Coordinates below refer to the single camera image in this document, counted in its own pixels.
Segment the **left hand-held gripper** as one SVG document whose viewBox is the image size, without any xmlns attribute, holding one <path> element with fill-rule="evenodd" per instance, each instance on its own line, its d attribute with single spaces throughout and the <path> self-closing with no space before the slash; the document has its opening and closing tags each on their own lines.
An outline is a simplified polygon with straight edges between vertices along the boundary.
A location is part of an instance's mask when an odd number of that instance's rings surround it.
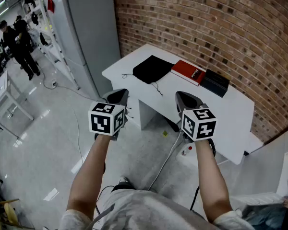
<svg viewBox="0 0 288 230">
<path fill-rule="evenodd" d="M 89 131 L 98 135 L 110 136 L 116 141 L 120 129 L 127 122 L 127 102 L 129 91 L 116 89 L 92 102 L 88 111 Z"/>
</svg>

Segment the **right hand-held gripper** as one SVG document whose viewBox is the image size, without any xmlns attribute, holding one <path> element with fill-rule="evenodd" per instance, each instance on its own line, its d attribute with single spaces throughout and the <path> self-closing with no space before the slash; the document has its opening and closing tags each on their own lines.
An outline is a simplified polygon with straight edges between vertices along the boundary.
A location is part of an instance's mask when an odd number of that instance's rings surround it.
<svg viewBox="0 0 288 230">
<path fill-rule="evenodd" d="M 217 118 L 208 106 L 200 98 L 182 91 L 176 92 L 175 102 L 180 118 L 180 130 L 186 143 L 211 140 Z"/>
</svg>

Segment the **black cloth pouch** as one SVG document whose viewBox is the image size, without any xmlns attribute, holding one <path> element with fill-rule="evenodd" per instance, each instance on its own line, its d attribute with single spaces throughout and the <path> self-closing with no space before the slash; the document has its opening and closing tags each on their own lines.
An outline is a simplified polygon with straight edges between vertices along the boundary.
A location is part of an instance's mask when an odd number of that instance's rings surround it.
<svg viewBox="0 0 288 230">
<path fill-rule="evenodd" d="M 151 84 L 159 92 L 159 94 L 163 96 L 158 89 L 157 82 L 171 72 L 173 66 L 173 63 L 151 55 L 146 60 L 134 67 L 132 73 L 121 75 L 123 79 L 127 78 L 127 76 L 134 76 L 146 84 Z"/>
</svg>

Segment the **person's right forearm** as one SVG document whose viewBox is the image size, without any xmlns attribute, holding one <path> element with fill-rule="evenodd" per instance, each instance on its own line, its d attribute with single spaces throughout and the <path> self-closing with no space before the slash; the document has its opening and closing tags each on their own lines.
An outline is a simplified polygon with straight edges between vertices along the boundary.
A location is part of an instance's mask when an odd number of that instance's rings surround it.
<svg viewBox="0 0 288 230">
<path fill-rule="evenodd" d="M 232 211 L 228 188 L 208 140 L 195 141 L 198 160 L 199 191 L 209 222 Z"/>
</svg>

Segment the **person's left forearm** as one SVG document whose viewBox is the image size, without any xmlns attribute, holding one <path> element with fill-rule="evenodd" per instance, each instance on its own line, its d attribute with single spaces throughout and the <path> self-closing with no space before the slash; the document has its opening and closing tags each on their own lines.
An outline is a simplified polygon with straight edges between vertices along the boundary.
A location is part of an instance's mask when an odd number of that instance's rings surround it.
<svg viewBox="0 0 288 230">
<path fill-rule="evenodd" d="M 93 219 L 110 141 L 111 137 L 107 135 L 96 137 L 72 183 L 67 204 L 68 210 L 80 211 Z"/>
</svg>

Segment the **red book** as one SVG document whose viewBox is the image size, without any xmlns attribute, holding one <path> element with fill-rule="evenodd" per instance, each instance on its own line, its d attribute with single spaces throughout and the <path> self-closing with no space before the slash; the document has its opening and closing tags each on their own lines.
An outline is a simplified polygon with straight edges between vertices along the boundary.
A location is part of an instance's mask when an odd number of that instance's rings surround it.
<svg viewBox="0 0 288 230">
<path fill-rule="evenodd" d="M 198 86 L 205 76 L 205 71 L 179 60 L 172 68 L 171 72 L 186 81 Z"/>
</svg>

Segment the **black box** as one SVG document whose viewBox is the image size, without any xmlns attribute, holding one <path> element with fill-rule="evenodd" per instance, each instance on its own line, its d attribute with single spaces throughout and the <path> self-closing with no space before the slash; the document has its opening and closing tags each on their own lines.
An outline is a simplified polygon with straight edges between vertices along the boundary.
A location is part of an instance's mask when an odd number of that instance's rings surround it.
<svg viewBox="0 0 288 230">
<path fill-rule="evenodd" d="M 207 69 L 200 86 L 223 98 L 228 91 L 229 80 L 218 73 Z"/>
</svg>

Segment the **grey cabinet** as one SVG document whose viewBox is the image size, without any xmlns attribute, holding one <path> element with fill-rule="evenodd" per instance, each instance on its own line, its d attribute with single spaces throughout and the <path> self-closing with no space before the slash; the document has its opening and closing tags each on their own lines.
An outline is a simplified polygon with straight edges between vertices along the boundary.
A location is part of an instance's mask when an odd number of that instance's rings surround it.
<svg viewBox="0 0 288 230">
<path fill-rule="evenodd" d="M 114 0 L 44 0 L 65 63 L 80 90 L 98 99 L 112 90 L 102 75 L 120 60 Z"/>
</svg>

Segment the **white shelf rack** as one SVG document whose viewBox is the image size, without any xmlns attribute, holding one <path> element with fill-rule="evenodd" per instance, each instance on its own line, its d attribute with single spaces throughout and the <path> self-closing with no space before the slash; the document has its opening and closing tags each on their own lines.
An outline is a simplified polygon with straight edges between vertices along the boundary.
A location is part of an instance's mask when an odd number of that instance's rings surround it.
<svg viewBox="0 0 288 230">
<path fill-rule="evenodd" d="M 80 89 L 66 63 L 44 0 L 35 0 L 35 4 L 25 4 L 23 0 L 22 8 L 25 13 L 24 20 L 28 23 L 28 32 L 37 48 L 56 70 L 70 80 L 77 90 Z"/>
</svg>

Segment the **person's black shoe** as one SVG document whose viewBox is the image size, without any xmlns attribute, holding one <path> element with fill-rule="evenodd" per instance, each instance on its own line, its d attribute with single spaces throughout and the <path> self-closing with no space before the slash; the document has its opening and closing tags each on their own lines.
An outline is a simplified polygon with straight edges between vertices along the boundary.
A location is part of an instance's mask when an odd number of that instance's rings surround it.
<svg viewBox="0 0 288 230">
<path fill-rule="evenodd" d="M 131 183 L 131 181 L 127 177 L 121 177 L 119 180 L 119 183 L 113 187 L 112 192 L 116 190 L 121 190 L 121 189 L 135 190 L 136 188 L 134 187 L 134 185 Z"/>
</svg>

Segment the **person's white shirt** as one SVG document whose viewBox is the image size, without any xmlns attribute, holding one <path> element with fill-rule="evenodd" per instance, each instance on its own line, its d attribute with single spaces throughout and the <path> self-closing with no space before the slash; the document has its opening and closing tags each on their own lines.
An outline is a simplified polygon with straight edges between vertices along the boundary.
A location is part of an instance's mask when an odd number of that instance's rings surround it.
<svg viewBox="0 0 288 230">
<path fill-rule="evenodd" d="M 255 230 L 235 211 L 212 223 L 162 195 L 141 190 L 120 189 L 110 194 L 106 210 L 95 220 L 84 213 L 67 210 L 59 230 L 91 230 L 97 221 L 100 230 Z"/>
</svg>

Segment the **white ribbed panel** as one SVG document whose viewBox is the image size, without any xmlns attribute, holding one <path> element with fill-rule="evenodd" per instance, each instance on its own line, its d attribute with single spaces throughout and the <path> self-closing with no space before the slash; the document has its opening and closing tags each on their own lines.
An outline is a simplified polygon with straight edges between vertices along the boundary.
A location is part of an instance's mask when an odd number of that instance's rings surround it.
<svg viewBox="0 0 288 230">
<path fill-rule="evenodd" d="M 282 204 L 284 202 L 283 196 L 276 193 L 263 193 L 255 195 L 235 195 L 231 199 L 237 200 L 249 206 L 261 206 L 271 204 Z"/>
</svg>

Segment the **wooden chair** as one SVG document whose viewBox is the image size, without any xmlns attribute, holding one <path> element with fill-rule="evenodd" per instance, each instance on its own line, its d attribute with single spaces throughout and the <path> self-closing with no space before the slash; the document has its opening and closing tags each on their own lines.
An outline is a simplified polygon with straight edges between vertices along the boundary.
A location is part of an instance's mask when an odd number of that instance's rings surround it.
<svg viewBox="0 0 288 230">
<path fill-rule="evenodd" d="M 5 222 L 6 225 L 21 228 L 19 225 L 18 217 L 16 215 L 16 212 L 14 208 L 11 206 L 11 203 L 19 201 L 20 199 L 13 199 L 13 200 L 7 200 L 7 201 L 1 201 L 0 206 L 4 207 L 4 213 L 6 214 L 7 221 Z"/>
</svg>

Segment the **white frame table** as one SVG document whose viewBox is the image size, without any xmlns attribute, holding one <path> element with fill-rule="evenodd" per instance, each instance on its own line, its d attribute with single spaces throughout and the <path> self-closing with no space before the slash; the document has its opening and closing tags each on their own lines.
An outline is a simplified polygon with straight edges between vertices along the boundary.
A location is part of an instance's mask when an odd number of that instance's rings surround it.
<svg viewBox="0 0 288 230">
<path fill-rule="evenodd" d="M 17 85 L 14 83 L 12 78 L 9 76 L 8 71 L 6 70 L 1 76 L 0 76 L 0 102 L 3 100 L 3 98 L 7 97 L 10 103 L 13 103 L 25 116 L 27 116 L 31 121 L 34 120 L 34 117 L 30 115 L 22 106 L 21 104 L 16 100 L 16 98 L 13 97 L 11 94 L 11 87 L 13 87 L 16 92 L 19 94 L 20 97 L 22 97 L 22 93 L 20 89 L 17 87 Z M 8 111 L 8 107 L 4 110 L 0 110 L 0 113 L 4 113 L 4 111 Z M 2 123 L 0 123 L 0 128 L 2 130 L 5 130 L 7 133 L 13 135 L 16 137 L 17 140 L 21 140 L 18 135 L 13 133 L 11 130 L 9 130 L 6 126 L 4 126 Z"/>
</svg>

